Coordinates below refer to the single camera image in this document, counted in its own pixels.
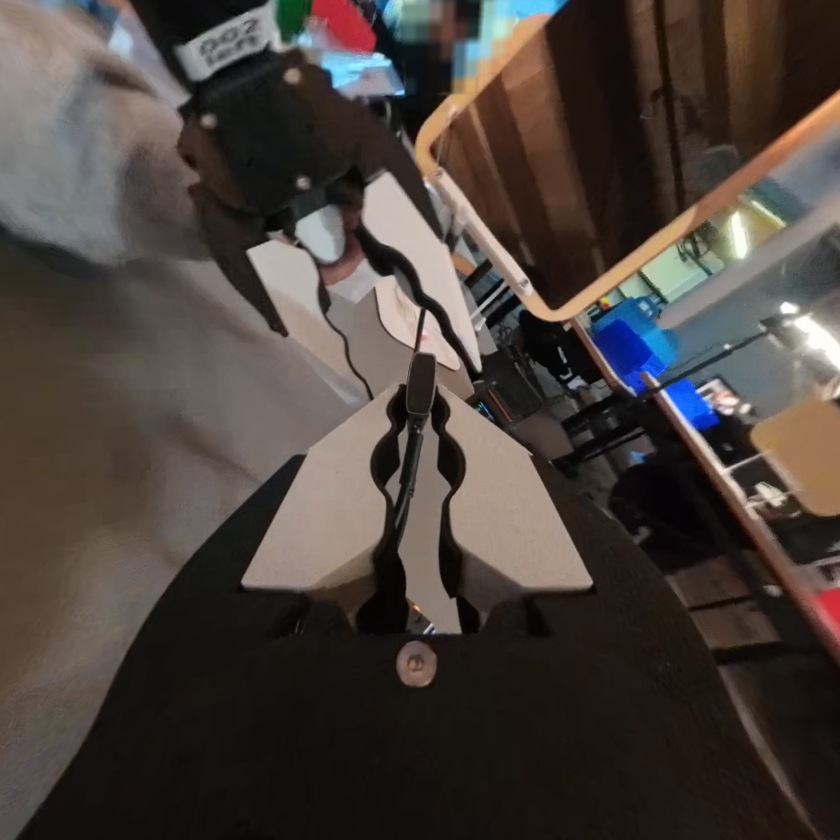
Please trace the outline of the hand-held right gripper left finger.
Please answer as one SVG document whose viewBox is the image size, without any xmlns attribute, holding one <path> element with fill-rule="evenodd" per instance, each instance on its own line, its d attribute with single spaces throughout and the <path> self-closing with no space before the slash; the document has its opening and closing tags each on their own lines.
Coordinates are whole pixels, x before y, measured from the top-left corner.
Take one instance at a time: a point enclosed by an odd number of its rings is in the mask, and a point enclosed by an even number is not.
<svg viewBox="0 0 840 840">
<path fill-rule="evenodd" d="M 406 575 L 386 484 L 399 466 L 391 385 L 310 447 L 244 573 L 247 592 L 337 603 L 362 632 L 402 632 Z"/>
</svg>

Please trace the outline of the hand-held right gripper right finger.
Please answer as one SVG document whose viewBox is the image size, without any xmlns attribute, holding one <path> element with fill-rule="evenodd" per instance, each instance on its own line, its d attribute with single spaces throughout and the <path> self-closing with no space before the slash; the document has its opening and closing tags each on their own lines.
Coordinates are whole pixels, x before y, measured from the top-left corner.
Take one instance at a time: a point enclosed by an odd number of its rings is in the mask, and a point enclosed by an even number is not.
<svg viewBox="0 0 840 840">
<path fill-rule="evenodd" d="M 438 568 L 461 632 L 504 602 L 589 592 L 594 582 L 532 455 L 444 386 L 434 399 Z"/>
</svg>

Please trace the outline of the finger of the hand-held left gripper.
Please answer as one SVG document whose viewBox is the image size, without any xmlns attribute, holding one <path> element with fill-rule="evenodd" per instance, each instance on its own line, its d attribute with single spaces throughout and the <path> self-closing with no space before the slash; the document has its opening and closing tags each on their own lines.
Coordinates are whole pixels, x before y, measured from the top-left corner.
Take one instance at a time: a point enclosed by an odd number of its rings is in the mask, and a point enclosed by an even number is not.
<svg viewBox="0 0 840 840">
<path fill-rule="evenodd" d="M 350 233 L 350 211 L 328 206 L 295 224 L 292 234 L 272 234 L 248 251 L 280 316 L 285 336 L 317 376 L 346 403 L 367 403 L 374 370 L 373 290 L 358 301 L 334 292 L 361 265 Z"/>
<path fill-rule="evenodd" d="M 360 267 L 332 289 L 350 301 L 373 290 L 375 312 L 374 368 L 384 374 L 399 370 L 395 341 L 382 327 L 375 305 L 374 287 L 393 277 L 420 308 L 435 317 L 449 346 L 468 375 L 482 373 L 478 339 L 447 247 L 428 225 L 391 173 L 383 172 L 365 190 L 342 180 L 330 207 L 350 211 L 350 233 L 360 250 Z"/>
</svg>

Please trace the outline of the person's left forearm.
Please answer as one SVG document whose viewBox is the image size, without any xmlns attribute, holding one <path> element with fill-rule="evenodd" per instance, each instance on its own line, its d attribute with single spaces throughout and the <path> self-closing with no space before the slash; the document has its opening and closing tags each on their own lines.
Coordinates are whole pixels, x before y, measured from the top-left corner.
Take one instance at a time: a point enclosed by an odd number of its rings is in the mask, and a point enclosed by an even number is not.
<svg viewBox="0 0 840 840">
<path fill-rule="evenodd" d="M 101 269 L 209 260 L 181 128 L 90 24 L 2 2 L 2 240 Z"/>
</svg>

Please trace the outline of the white flat pad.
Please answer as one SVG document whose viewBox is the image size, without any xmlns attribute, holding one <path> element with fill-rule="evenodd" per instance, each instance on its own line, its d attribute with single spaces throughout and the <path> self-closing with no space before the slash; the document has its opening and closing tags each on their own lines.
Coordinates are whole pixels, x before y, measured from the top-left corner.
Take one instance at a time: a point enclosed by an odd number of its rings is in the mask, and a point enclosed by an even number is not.
<svg viewBox="0 0 840 840">
<path fill-rule="evenodd" d="M 374 299 L 383 329 L 410 350 L 415 348 L 421 308 L 405 293 L 393 277 L 381 278 L 374 286 Z M 431 314 L 423 321 L 419 349 L 434 355 L 436 361 L 451 371 L 461 367 L 457 353 L 444 338 Z"/>
</svg>

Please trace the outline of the black device with small screen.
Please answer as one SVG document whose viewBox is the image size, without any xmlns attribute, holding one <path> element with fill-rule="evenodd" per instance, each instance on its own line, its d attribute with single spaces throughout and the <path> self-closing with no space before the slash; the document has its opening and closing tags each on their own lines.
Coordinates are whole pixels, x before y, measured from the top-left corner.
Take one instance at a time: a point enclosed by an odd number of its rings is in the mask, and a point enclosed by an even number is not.
<svg viewBox="0 0 840 840">
<path fill-rule="evenodd" d="M 467 403 L 503 430 L 510 430 L 538 413 L 543 400 L 519 374 L 512 377 L 487 376 L 476 384 Z"/>
</svg>

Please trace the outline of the dark panel with plywood edge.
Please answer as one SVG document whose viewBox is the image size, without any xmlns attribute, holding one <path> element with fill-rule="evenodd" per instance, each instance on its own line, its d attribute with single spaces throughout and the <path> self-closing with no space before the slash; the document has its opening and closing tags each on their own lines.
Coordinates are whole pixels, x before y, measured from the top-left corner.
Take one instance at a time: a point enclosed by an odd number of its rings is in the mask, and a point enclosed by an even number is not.
<svg viewBox="0 0 840 840">
<path fill-rule="evenodd" d="M 838 133 L 838 2 L 562 2 L 523 19 L 416 137 L 534 314 L 562 320 Z"/>
</svg>

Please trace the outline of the blue plastic bin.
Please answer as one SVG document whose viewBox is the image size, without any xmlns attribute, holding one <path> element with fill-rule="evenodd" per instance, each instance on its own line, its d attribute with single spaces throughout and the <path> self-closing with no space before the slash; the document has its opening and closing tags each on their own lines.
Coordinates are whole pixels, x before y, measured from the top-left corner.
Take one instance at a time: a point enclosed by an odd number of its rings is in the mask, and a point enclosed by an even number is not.
<svg viewBox="0 0 840 840">
<path fill-rule="evenodd" d="M 689 380 L 680 379 L 666 387 L 662 393 L 667 395 L 688 425 L 697 432 L 719 425 L 719 416 Z"/>
<path fill-rule="evenodd" d="M 645 316 L 603 318 L 591 327 L 592 340 L 617 377 L 635 394 L 647 386 L 642 374 L 659 378 L 676 361 L 680 338 Z"/>
</svg>

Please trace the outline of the tan board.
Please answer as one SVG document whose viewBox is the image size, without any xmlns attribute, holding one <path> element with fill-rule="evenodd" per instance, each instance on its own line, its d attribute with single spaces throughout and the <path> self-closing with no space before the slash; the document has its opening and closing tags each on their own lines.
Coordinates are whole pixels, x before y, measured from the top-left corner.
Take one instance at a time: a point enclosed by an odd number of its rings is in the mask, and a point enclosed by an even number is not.
<svg viewBox="0 0 840 840">
<path fill-rule="evenodd" d="M 809 398 L 757 423 L 752 445 L 811 514 L 839 515 L 838 400 Z"/>
</svg>

